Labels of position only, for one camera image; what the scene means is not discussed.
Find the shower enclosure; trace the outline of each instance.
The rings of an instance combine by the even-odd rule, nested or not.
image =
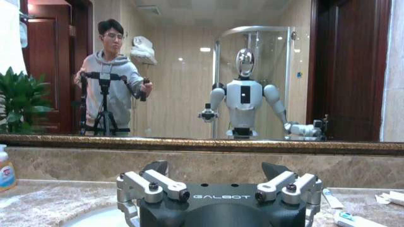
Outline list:
[[[250,48],[255,53],[255,69],[252,79],[263,86],[274,84],[279,88],[286,108],[288,104],[288,75],[291,28],[271,26],[243,26],[223,32],[215,42],[214,50],[214,83],[224,85],[238,78],[236,54],[240,49]],[[256,139],[284,138],[283,124],[271,106],[263,99],[256,113]],[[219,106],[219,119],[212,124],[214,138],[227,138],[226,131],[231,128],[230,114],[223,102]]]

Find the gray hoodie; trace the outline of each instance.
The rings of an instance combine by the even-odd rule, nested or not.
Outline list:
[[[112,61],[103,58],[104,52],[99,51],[90,55],[83,62],[86,72],[115,73],[127,76],[128,84],[136,93],[140,90],[143,77],[138,73],[136,66],[123,54]],[[87,125],[95,125],[95,119],[103,104],[103,95],[98,79],[87,79]],[[82,87],[80,74],[76,74],[75,83]],[[131,120],[131,93],[122,80],[112,80],[110,94],[107,96],[108,111],[114,113],[115,121],[120,129],[130,127]]]

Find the humanoid robot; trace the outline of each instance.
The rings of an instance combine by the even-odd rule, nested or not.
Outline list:
[[[219,117],[218,108],[226,97],[226,105],[234,126],[234,129],[227,131],[227,135],[234,138],[248,139],[251,136],[258,136],[254,130],[255,115],[262,106],[264,96],[284,125],[286,133],[298,135],[298,137],[287,136],[286,139],[324,140],[326,137],[322,130],[324,130],[327,123],[323,120],[315,120],[314,124],[310,125],[288,122],[286,107],[280,100],[276,86],[270,84],[263,88],[262,84],[251,79],[254,65],[254,52],[244,48],[236,56],[239,78],[230,82],[227,86],[222,83],[214,84],[211,103],[206,104],[206,109],[199,114],[199,117],[206,122],[212,122]]]

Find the ceiling vent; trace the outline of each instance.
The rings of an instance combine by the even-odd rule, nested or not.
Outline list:
[[[139,6],[138,9],[147,14],[162,15],[158,6]]]

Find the soap bottle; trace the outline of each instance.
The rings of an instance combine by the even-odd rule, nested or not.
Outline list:
[[[8,154],[4,151],[7,145],[0,144],[0,192],[11,189],[16,185],[15,171]]]

